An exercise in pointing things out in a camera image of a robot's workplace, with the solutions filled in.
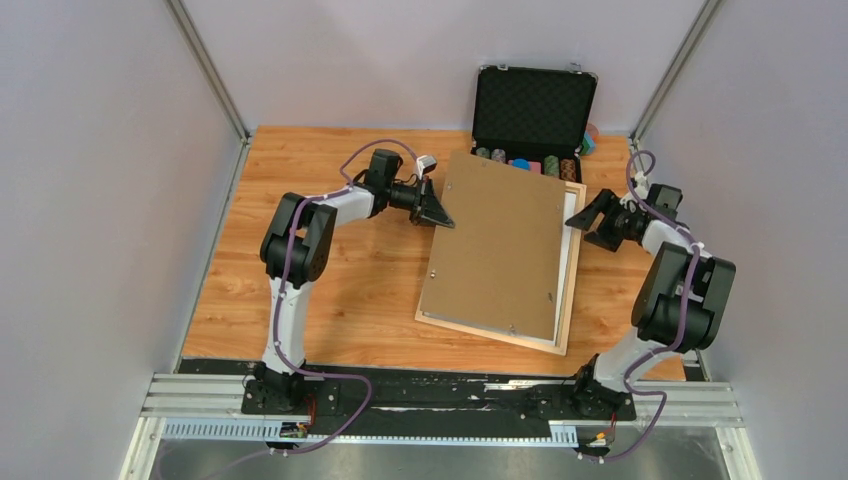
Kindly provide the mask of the brown cardboard backing board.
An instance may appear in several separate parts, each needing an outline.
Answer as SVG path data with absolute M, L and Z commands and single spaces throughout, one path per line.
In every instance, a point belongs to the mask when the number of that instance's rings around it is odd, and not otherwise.
M 455 152 L 420 299 L 430 318 L 498 333 L 555 337 L 567 185 Z

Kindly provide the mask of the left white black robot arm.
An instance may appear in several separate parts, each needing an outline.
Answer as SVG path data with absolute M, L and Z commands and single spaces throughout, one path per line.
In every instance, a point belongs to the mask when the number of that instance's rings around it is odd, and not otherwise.
M 269 278 L 271 310 L 268 340 L 254 378 L 283 413 L 298 411 L 306 400 L 308 306 L 328 264 L 336 228 L 373 218 L 388 207 L 407 212 L 414 225 L 455 225 L 435 193 L 433 156 L 414 156 L 412 176 L 403 181 L 397 177 L 401 155 L 387 149 L 383 140 L 372 146 L 368 167 L 345 175 L 341 188 L 311 196 L 285 194 L 262 240 L 259 256 Z

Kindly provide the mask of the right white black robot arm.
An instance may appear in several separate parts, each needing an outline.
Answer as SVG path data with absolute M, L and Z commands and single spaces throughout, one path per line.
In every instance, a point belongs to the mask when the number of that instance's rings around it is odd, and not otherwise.
M 680 189 L 648 188 L 644 198 L 602 190 L 566 220 L 585 239 L 615 252 L 633 241 L 653 261 L 632 308 L 630 332 L 578 371 L 570 401 L 577 413 L 596 417 L 630 400 L 634 381 L 675 355 L 709 347 L 717 336 L 733 281 L 734 263 L 716 257 L 676 219 Z

